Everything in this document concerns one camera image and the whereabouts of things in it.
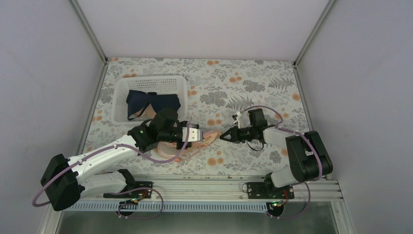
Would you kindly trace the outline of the pink floral mesh laundry bag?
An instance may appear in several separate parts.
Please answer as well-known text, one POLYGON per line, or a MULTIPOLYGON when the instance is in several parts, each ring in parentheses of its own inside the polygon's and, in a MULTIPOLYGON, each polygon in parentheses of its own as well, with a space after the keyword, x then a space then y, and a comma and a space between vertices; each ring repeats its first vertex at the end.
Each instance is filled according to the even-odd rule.
MULTIPOLYGON (((221 134, 221 131, 209 131, 205 133, 203 141, 192 142, 191 146, 187 147, 174 162, 182 162, 197 155, 202 149, 213 144, 221 134)), ((154 151, 164 159, 171 159, 179 153, 180 149, 176 149, 176 143, 160 142, 154 151)))

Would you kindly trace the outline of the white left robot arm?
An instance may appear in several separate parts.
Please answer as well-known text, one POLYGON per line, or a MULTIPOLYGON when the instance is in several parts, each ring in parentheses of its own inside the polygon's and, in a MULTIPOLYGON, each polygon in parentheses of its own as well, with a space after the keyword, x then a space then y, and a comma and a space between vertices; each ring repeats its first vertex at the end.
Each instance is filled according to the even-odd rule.
POLYGON ((65 210, 85 196, 111 194, 130 197, 135 192, 135 180, 126 169, 101 174, 115 163, 133 156, 143 156, 161 163, 146 152, 155 149, 159 142, 176 143, 179 152, 164 163, 174 161, 194 141, 203 139, 197 124, 180 122, 177 112, 164 108, 154 118, 143 121, 121 138, 101 148, 65 158, 63 154, 51 158, 40 179, 42 189, 35 195, 32 205, 40 207, 37 199, 42 193, 49 199, 54 211, 65 210))

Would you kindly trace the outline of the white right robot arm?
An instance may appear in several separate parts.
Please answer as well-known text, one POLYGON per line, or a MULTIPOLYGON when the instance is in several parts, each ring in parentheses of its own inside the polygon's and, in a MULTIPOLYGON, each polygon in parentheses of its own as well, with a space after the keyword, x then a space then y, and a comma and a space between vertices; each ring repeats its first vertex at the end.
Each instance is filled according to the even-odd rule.
POLYGON ((268 173, 263 182, 247 183, 250 199, 275 199, 292 197, 292 186, 307 181, 317 181, 332 173, 333 164, 318 132, 300 133, 268 124, 262 105, 252 106, 248 113, 250 125, 242 128, 239 118, 243 112, 233 115, 234 126, 224 132, 220 139, 232 143, 259 141, 262 146, 275 145, 287 151, 289 164, 268 173))

